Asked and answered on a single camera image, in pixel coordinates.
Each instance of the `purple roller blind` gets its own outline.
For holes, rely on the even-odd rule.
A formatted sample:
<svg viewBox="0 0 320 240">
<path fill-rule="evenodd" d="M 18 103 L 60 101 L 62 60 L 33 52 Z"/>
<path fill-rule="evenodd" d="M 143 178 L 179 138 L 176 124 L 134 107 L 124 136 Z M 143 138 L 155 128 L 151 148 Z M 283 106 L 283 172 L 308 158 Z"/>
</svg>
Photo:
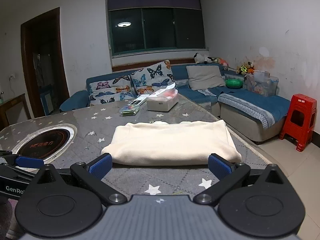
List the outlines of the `purple roller blind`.
<svg viewBox="0 0 320 240">
<path fill-rule="evenodd" d="M 173 7 L 201 10 L 200 0 L 108 0 L 108 10 L 141 7 Z"/>
</svg>

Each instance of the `light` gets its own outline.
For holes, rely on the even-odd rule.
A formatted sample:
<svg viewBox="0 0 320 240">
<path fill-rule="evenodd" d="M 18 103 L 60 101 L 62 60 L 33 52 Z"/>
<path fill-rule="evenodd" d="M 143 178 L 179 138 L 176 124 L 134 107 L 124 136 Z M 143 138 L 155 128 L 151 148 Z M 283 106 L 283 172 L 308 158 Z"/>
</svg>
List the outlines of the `light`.
<svg viewBox="0 0 320 240">
<path fill-rule="evenodd" d="M 128 27 L 130 25 L 131 25 L 131 23 L 129 23 L 129 22 L 123 22 L 123 23 L 119 23 L 118 27 Z"/>
</svg>

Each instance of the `tile floor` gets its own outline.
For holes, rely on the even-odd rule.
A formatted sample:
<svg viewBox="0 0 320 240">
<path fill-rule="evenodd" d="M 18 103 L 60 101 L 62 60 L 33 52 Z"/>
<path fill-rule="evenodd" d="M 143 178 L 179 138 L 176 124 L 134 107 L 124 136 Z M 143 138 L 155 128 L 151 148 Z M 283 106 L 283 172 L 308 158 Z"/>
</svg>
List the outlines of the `tile floor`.
<svg viewBox="0 0 320 240">
<path fill-rule="evenodd" d="M 309 144 L 303 152 L 284 139 L 273 138 L 259 145 L 288 173 L 288 179 L 306 208 L 306 217 L 298 236 L 302 240 L 320 240 L 320 148 Z"/>
</svg>

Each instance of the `blue gripper pad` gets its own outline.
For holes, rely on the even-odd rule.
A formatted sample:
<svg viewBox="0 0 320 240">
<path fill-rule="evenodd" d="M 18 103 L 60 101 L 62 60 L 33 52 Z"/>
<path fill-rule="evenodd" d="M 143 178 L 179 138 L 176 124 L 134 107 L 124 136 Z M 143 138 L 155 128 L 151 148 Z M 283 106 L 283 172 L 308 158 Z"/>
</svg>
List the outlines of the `blue gripper pad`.
<svg viewBox="0 0 320 240">
<path fill-rule="evenodd" d="M 112 168 L 112 156 L 105 153 L 88 163 L 87 166 L 89 173 L 101 180 Z"/>
<path fill-rule="evenodd" d="M 231 166 L 227 165 L 227 163 L 229 162 L 225 160 L 224 163 L 214 155 L 210 155 L 208 158 L 208 168 L 219 180 L 222 180 L 232 172 Z"/>
<path fill-rule="evenodd" d="M 39 169 L 44 165 L 44 161 L 37 158 L 29 158 L 24 156 L 19 156 L 16 158 L 15 163 L 22 168 L 33 168 Z"/>
</svg>

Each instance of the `black round cooktop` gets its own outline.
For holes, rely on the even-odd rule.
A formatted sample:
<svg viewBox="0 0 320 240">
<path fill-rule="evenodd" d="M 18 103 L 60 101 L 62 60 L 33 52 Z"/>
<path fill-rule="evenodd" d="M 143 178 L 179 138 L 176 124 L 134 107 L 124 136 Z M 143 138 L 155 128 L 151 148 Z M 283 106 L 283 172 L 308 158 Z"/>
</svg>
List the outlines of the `black round cooktop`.
<svg viewBox="0 0 320 240">
<path fill-rule="evenodd" d="M 18 155 L 46 159 L 60 150 L 70 138 L 66 129 L 54 129 L 37 135 L 24 144 Z"/>
</svg>

